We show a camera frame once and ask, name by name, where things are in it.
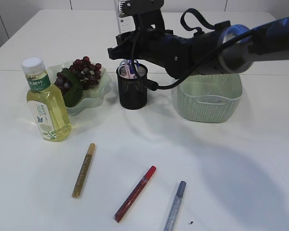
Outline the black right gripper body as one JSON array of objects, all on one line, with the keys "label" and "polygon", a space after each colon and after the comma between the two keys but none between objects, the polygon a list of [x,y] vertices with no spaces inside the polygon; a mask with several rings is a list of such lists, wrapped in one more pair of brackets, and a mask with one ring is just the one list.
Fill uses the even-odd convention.
[{"label": "black right gripper body", "polygon": [[150,63],[164,63],[173,30],[148,29],[125,32],[116,36],[117,46],[108,48],[111,60],[140,59]]}]

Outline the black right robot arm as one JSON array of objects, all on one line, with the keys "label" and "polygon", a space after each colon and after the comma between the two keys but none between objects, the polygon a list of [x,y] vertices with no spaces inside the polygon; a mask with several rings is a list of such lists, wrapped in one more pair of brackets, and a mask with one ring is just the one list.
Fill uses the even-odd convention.
[{"label": "black right robot arm", "polygon": [[289,60],[289,17],[253,29],[225,21],[191,38],[167,30],[159,10],[135,14],[133,19],[135,30],[108,49],[109,58],[145,60],[175,79],[242,73],[253,62]]}]

